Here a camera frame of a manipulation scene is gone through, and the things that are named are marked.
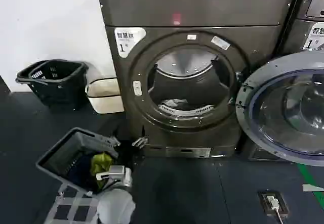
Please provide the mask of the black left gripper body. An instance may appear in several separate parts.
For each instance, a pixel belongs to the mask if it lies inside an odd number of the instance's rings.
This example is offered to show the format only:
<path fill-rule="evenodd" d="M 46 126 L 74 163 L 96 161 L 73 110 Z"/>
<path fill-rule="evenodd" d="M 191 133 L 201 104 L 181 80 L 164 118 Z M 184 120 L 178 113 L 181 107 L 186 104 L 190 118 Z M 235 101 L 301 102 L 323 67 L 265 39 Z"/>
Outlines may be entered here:
<path fill-rule="evenodd" d="M 132 146 L 132 144 L 120 144 L 115 147 L 115 151 L 118 154 L 117 163 L 124 165 L 127 168 L 133 169 L 134 163 L 136 163 L 136 156 L 138 155 L 138 148 Z"/>

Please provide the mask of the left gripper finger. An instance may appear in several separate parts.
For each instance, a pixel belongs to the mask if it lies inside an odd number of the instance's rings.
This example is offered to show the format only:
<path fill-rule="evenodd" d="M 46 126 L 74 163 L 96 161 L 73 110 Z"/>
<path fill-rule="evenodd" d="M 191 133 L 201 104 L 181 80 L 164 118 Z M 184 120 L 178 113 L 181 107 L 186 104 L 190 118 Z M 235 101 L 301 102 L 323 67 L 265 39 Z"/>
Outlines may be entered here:
<path fill-rule="evenodd" d="M 121 145 L 121 142 L 114 135 L 109 136 L 108 141 L 113 147 L 119 147 Z"/>
<path fill-rule="evenodd" d="M 142 149 L 148 144 L 148 137 L 146 136 L 146 131 L 144 126 L 141 128 L 141 135 L 135 141 L 132 142 L 131 147 Z"/>

